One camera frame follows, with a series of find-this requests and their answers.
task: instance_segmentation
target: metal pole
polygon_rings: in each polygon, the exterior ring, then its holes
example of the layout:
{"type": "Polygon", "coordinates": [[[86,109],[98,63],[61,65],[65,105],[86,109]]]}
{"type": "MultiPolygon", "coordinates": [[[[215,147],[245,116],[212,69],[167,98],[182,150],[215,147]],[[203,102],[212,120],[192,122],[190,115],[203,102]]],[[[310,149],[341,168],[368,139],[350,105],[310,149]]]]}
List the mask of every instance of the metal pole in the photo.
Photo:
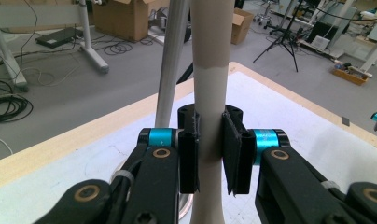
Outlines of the metal pole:
{"type": "Polygon", "coordinates": [[[190,0],[171,0],[162,54],[161,80],[156,112],[156,128],[169,127],[175,96],[177,66],[182,52],[190,0]]]}
{"type": "Polygon", "coordinates": [[[296,2],[297,2],[297,0],[291,0],[290,3],[288,4],[287,10],[286,10],[285,15],[284,15],[284,18],[282,19],[281,23],[279,24],[279,28],[283,28],[284,27],[284,23],[285,23],[287,14],[290,11],[291,7],[293,6],[293,3],[296,3],[296,2]]]}
{"type": "Polygon", "coordinates": [[[84,50],[84,52],[87,53],[87,55],[89,55],[92,61],[99,67],[99,69],[103,73],[108,73],[109,65],[104,61],[104,59],[101,58],[101,56],[99,56],[99,54],[92,48],[91,45],[90,26],[86,0],[80,0],[78,7],[84,35],[84,43],[80,43],[80,46],[84,50]]]}
{"type": "Polygon", "coordinates": [[[21,91],[28,91],[26,79],[23,76],[22,71],[17,64],[17,61],[11,54],[11,51],[8,49],[6,41],[1,31],[0,31],[0,50],[2,50],[3,61],[5,62],[6,69],[11,79],[13,80],[14,85],[18,87],[21,91]]]}

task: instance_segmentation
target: white pole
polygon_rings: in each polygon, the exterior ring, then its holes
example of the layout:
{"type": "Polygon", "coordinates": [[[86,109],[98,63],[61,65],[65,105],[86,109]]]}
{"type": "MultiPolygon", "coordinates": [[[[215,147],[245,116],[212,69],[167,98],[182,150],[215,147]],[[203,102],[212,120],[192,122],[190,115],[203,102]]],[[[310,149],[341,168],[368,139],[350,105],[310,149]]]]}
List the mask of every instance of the white pole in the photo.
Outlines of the white pole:
{"type": "Polygon", "coordinates": [[[92,59],[92,61],[99,67],[103,73],[109,72],[109,65],[104,61],[104,59],[99,56],[99,54],[92,48],[91,36],[90,36],[90,26],[89,18],[87,13],[86,0],[80,0],[78,4],[78,13],[80,14],[81,25],[83,26],[84,43],[80,43],[81,48],[84,52],[92,59]]]}
{"type": "Polygon", "coordinates": [[[182,54],[190,0],[171,0],[162,54],[155,128],[168,128],[174,102],[177,66],[182,54]]]}
{"type": "Polygon", "coordinates": [[[233,15],[232,0],[192,0],[195,109],[200,114],[199,178],[191,224],[223,224],[222,113],[225,110],[233,15]]]}
{"type": "Polygon", "coordinates": [[[11,79],[13,80],[14,85],[18,87],[21,91],[28,91],[26,79],[23,76],[22,71],[17,64],[17,61],[13,57],[11,51],[8,49],[6,40],[3,37],[3,34],[1,31],[0,31],[0,50],[2,50],[3,61],[5,62],[6,69],[11,79]]]}

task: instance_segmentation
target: gray rod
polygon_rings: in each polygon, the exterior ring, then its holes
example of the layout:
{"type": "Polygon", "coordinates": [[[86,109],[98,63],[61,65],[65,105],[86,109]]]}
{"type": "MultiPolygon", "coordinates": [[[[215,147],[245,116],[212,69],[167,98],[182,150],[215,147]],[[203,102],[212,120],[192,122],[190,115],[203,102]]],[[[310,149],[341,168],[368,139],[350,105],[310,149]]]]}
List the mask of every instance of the gray rod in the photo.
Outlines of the gray rod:
{"type": "Polygon", "coordinates": [[[161,80],[156,112],[156,128],[169,127],[175,96],[177,66],[182,52],[190,0],[171,0],[162,55],[161,80]]]}
{"type": "Polygon", "coordinates": [[[279,24],[279,28],[284,27],[284,23],[287,17],[288,12],[290,11],[291,7],[293,6],[293,3],[296,3],[296,0],[291,0],[290,3],[288,4],[287,10],[285,12],[284,18],[282,19],[281,23],[279,24]]]}

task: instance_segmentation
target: chair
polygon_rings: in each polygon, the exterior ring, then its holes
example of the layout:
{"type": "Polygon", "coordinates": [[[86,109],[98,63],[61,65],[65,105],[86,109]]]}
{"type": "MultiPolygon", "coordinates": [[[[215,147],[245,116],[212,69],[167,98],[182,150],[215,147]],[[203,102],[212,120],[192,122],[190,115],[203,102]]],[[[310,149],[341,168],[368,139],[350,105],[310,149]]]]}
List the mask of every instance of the chair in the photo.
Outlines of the chair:
{"type": "Polygon", "coordinates": [[[271,22],[272,22],[272,17],[269,16],[268,14],[270,12],[270,7],[271,5],[279,5],[279,0],[263,0],[263,2],[264,4],[268,4],[267,7],[265,8],[264,14],[256,15],[253,21],[254,22],[257,21],[259,25],[262,25],[263,21],[267,21],[264,26],[264,29],[267,29],[267,27],[271,25],[271,22]]]}

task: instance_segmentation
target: cable tie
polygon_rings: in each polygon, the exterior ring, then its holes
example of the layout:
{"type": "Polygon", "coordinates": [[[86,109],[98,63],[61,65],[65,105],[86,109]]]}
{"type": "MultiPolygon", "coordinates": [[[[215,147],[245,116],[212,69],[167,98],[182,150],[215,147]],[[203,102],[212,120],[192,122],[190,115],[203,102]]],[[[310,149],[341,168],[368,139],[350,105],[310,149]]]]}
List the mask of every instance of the cable tie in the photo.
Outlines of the cable tie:
{"type": "Polygon", "coordinates": [[[112,180],[114,180],[117,176],[127,177],[130,180],[131,186],[133,186],[133,183],[135,182],[135,177],[133,176],[133,174],[131,172],[129,172],[127,170],[117,170],[113,174],[112,180]]]}

